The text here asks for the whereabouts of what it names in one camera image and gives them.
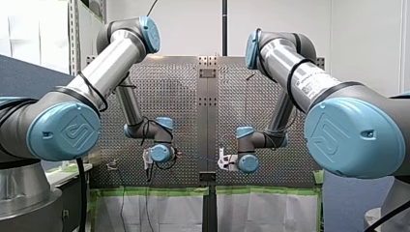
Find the black cable tie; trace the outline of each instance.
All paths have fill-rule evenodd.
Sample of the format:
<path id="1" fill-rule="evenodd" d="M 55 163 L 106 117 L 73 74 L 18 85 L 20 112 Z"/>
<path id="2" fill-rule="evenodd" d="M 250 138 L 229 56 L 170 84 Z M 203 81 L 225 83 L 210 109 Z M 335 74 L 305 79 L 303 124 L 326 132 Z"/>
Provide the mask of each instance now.
<path id="1" fill-rule="evenodd" d="M 102 93 L 100 93 L 100 91 L 96 87 L 94 87 L 93 84 L 91 84 L 91 82 L 87 79 L 87 77 L 84 76 L 84 74 L 81 71 L 78 71 L 78 75 L 81 76 L 81 78 L 84 80 L 87 86 L 91 88 L 94 91 L 94 93 L 96 93 L 99 96 L 99 98 L 102 100 L 102 103 L 104 104 L 104 108 L 100 109 L 100 112 L 106 111 L 108 109 L 108 102 L 106 101 Z"/>
<path id="2" fill-rule="evenodd" d="M 287 76 L 287 83 L 286 83 L 286 91 L 287 91 L 287 95 L 289 96 L 289 99 L 292 101 L 293 105 L 295 105 L 295 107 L 299 110 L 301 110 L 302 112 L 304 112 L 304 110 L 298 105 L 298 103 L 296 102 L 295 98 L 293 97 L 292 94 L 292 78 L 293 78 L 293 74 L 295 73 L 295 71 L 304 63 L 311 63 L 311 64 L 315 64 L 314 61 L 308 59 L 308 58 L 304 58 L 301 61 L 299 61 L 296 65 L 294 65 L 292 67 L 292 69 L 289 72 L 289 75 Z"/>

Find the metal post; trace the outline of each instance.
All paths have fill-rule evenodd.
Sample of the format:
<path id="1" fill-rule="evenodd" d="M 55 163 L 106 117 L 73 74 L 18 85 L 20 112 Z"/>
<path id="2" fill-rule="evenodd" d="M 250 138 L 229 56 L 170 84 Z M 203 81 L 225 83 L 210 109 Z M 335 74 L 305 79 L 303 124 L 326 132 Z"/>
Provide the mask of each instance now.
<path id="1" fill-rule="evenodd" d="M 222 56 L 228 55 L 228 0 L 222 0 Z"/>

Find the metal frame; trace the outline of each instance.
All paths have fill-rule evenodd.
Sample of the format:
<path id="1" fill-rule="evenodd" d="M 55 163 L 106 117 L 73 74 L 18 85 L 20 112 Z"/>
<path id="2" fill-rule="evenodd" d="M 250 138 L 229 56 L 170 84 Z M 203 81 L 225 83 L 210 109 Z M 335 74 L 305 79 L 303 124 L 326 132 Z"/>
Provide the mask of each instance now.
<path id="1" fill-rule="evenodd" d="M 78 0 L 69 1 L 70 75 L 81 69 Z"/>

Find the white wall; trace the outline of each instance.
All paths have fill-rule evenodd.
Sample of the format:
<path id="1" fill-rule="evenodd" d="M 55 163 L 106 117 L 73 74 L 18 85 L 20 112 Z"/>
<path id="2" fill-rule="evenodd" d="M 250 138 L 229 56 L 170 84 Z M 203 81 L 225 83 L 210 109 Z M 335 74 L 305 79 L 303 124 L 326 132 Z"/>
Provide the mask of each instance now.
<path id="1" fill-rule="evenodd" d="M 400 92 L 402 0 L 332 1 L 332 74 Z"/>
<path id="2" fill-rule="evenodd" d="M 331 1 L 252 0 L 228 1 L 228 54 L 244 56 L 249 33 L 265 31 L 298 32 L 314 43 L 318 56 L 331 64 Z"/>
<path id="3" fill-rule="evenodd" d="M 108 21 L 146 15 L 153 0 L 107 0 Z M 151 13 L 163 55 L 221 53 L 220 0 L 160 0 Z"/>
<path id="4" fill-rule="evenodd" d="M 152 0 L 107 0 L 108 21 L 146 15 Z M 301 32 L 330 64 L 328 0 L 228 1 L 228 54 L 244 56 L 249 33 Z M 151 17 L 161 33 L 163 55 L 221 54 L 221 0 L 160 0 Z"/>

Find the robotic arm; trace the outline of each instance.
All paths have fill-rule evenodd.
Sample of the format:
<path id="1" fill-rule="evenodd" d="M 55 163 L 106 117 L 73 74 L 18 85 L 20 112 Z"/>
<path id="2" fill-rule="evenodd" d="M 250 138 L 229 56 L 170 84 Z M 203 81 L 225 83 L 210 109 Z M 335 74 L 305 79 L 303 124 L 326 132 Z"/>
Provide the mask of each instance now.
<path id="1" fill-rule="evenodd" d="M 314 50 L 311 41 L 303 35 L 292 35 L 289 33 L 281 34 L 291 43 L 296 43 L 296 38 L 303 42 L 305 46 L 301 46 L 297 51 L 309 59 L 316 59 L 316 52 Z M 266 44 L 270 41 L 269 36 L 264 33 L 261 38 L 262 43 Z M 255 57 L 248 57 L 247 62 L 256 62 Z M 249 68 L 255 67 L 256 64 L 252 63 Z M 277 82 L 275 78 L 271 77 L 267 70 L 263 66 L 260 66 L 260 70 L 265 75 L 269 76 L 271 80 Z M 237 139 L 238 139 L 238 168 L 245 173 L 252 173 L 258 168 L 258 159 L 254 155 L 255 149 L 260 148 L 283 148 L 287 145 L 288 136 L 286 134 L 286 127 L 289 118 L 294 109 L 292 101 L 289 99 L 285 90 L 282 90 L 275 106 L 272 118 L 264 131 L 254 131 L 253 127 L 240 127 L 237 128 Z"/>
<path id="2" fill-rule="evenodd" d="M 316 67 L 314 58 L 314 46 L 303 35 L 256 31 L 249 36 L 247 66 L 283 88 L 274 115 L 278 120 L 269 128 L 278 125 L 274 121 L 285 125 L 295 105 L 307 115 L 307 147 L 328 171 L 363 179 L 409 175 L 408 101 L 387 99 L 358 82 L 340 82 Z M 243 149 L 242 140 L 252 140 L 258 148 L 254 141 L 263 137 L 244 128 L 237 133 L 238 167 L 254 171 L 257 158 L 252 149 Z"/>
<path id="3" fill-rule="evenodd" d="M 127 72 L 160 49 L 160 34 L 149 17 L 111 22 L 97 39 L 99 56 L 69 85 L 56 87 L 36 103 L 0 98 L 0 163 L 18 160 L 74 160 L 85 156 L 100 135 L 100 111 L 115 90 L 131 138 L 154 138 L 155 161 L 173 158 L 169 118 L 142 116 Z"/>

